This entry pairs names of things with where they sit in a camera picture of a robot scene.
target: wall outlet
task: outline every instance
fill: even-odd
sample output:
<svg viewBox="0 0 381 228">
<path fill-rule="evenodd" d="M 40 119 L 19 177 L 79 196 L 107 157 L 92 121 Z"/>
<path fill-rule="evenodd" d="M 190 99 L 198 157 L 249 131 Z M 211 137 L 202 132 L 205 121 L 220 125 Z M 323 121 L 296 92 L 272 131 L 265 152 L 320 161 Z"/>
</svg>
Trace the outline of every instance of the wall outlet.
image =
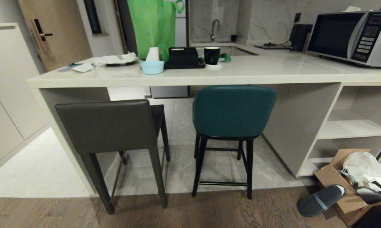
<svg viewBox="0 0 381 228">
<path fill-rule="evenodd" d="M 296 15 L 295 15 L 295 23 L 300 21 L 300 16 L 301 15 L 302 15 L 302 13 L 296 13 Z"/>
</svg>

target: microwave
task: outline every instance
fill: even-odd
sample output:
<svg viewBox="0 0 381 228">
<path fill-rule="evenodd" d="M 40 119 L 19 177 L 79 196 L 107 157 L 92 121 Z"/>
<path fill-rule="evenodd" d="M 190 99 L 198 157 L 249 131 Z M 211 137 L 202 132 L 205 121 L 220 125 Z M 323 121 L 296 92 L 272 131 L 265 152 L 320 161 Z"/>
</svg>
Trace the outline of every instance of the microwave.
<svg viewBox="0 0 381 228">
<path fill-rule="evenodd" d="M 307 51 L 381 67 L 381 11 L 319 14 Z"/>
</svg>

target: light blue bowl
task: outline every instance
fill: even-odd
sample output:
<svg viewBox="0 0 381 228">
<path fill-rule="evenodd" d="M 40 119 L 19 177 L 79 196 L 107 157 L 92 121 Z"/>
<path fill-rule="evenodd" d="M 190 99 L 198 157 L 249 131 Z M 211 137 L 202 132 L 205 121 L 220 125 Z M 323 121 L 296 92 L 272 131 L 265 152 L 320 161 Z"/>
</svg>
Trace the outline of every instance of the light blue bowl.
<svg viewBox="0 0 381 228">
<path fill-rule="evenodd" d="M 164 61 L 144 61 L 140 65 L 145 74 L 159 74 L 164 71 Z"/>
</svg>

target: faucet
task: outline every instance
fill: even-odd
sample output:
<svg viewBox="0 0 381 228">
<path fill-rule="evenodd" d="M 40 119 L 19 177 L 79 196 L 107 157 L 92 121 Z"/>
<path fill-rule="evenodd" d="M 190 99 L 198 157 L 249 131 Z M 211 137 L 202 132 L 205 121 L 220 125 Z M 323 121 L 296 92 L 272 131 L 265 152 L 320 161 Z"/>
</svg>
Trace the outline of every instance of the faucet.
<svg viewBox="0 0 381 228">
<path fill-rule="evenodd" d="M 220 21 L 218 19 L 216 19 L 216 20 L 213 21 L 213 24 L 212 24 L 212 33 L 210 34 L 210 38 L 212 38 L 212 41 L 214 41 L 214 39 L 215 39 L 215 34 L 214 34 L 215 22 L 218 23 L 218 30 L 220 30 Z"/>
</svg>

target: green bag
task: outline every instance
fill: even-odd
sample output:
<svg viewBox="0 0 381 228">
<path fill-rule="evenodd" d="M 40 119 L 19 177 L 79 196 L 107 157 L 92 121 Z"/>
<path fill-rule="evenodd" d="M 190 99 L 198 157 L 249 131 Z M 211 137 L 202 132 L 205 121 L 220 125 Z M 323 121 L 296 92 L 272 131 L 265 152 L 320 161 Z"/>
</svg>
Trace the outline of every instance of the green bag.
<svg viewBox="0 0 381 228">
<path fill-rule="evenodd" d="M 128 0 L 136 35 L 138 58 L 146 59 L 149 48 L 158 47 L 160 60 L 169 61 L 169 48 L 175 46 L 175 14 L 182 13 L 183 0 Z"/>
</svg>

